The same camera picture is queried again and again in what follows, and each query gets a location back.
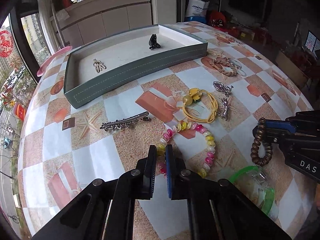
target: table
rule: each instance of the table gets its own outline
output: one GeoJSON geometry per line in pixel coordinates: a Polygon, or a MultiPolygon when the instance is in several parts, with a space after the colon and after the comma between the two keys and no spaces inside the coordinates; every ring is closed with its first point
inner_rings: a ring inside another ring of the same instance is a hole
{"type": "MultiPolygon", "coordinates": [[[[139,78],[74,109],[61,85],[68,55],[56,58],[33,95],[20,143],[20,198],[32,235],[95,178],[117,179],[133,169],[138,159],[147,156],[149,145],[156,144],[166,128],[184,118],[181,101],[191,88],[212,92],[220,101],[223,94],[212,83],[221,81],[234,87],[229,120],[217,117],[205,124],[216,141],[215,165],[207,179],[228,178],[252,165],[252,128],[260,117],[284,120],[297,111],[312,109],[288,77],[250,46],[197,22],[171,26],[207,40],[211,59],[238,59],[246,76],[227,77],[204,57],[139,78]],[[115,132],[99,129],[102,122],[128,118],[145,109],[150,111],[151,122],[115,132]],[[70,117],[75,118],[75,127],[62,130],[62,121],[70,117]]],[[[192,111],[206,116],[208,101],[202,100],[192,111]]],[[[188,130],[175,135],[171,143],[188,168],[200,168],[206,152],[201,134],[188,130]]],[[[264,172],[274,182],[279,206],[276,223],[294,237],[311,209],[316,184],[286,166],[277,147],[264,172]]],[[[157,170],[152,200],[136,202],[133,239],[189,237],[187,202],[168,199],[166,179],[157,170]]]]}

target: white plastic bag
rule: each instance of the white plastic bag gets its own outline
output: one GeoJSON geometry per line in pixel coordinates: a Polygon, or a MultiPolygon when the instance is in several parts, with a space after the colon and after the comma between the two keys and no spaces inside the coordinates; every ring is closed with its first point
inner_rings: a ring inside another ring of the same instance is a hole
{"type": "Polygon", "coordinates": [[[209,2],[204,2],[201,0],[189,0],[185,17],[205,17],[208,6],[209,2]]]}

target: red paper-cut decoration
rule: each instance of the red paper-cut decoration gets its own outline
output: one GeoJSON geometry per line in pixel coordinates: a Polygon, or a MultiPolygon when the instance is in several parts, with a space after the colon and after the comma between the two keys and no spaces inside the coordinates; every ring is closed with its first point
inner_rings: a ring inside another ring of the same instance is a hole
{"type": "Polygon", "coordinates": [[[0,57],[8,57],[13,50],[13,38],[9,31],[0,31],[0,57]]]}

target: box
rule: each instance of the box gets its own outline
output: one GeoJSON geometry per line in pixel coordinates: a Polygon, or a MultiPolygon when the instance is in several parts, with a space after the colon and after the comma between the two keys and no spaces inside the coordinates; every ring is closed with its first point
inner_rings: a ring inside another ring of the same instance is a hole
{"type": "Polygon", "coordinates": [[[70,53],[64,80],[64,95],[74,108],[137,78],[199,57],[208,43],[193,34],[163,25],[119,33],[89,43],[70,53]],[[159,49],[149,49],[157,34],[159,49]],[[94,59],[107,68],[97,73],[94,59]]]}

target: metal bolt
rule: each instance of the metal bolt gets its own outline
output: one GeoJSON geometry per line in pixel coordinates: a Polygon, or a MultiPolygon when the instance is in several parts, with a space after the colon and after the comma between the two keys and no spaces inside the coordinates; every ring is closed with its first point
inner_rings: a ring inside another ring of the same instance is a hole
{"type": "Polygon", "coordinates": [[[185,170],[182,170],[180,173],[181,173],[182,176],[189,176],[191,174],[191,171],[185,169],[185,170]]]}
{"type": "Polygon", "coordinates": [[[230,184],[230,181],[227,179],[219,179],[218,182],[219,182],[220,186],[222,186],[222,187],[227,187],[230,184]]]}
{"type": "Polygon", "coordinates": [[[131,171],[132,176],[138,176],[140,174],[140,171],[138,169],[134,169],[131,171]]]}
{"type": "Polygon", "coordinates": [[[101,184],[103,183],[103,180],[102,179],[95,179],[92,184],[94,186],[100,186],[101,184]]]}

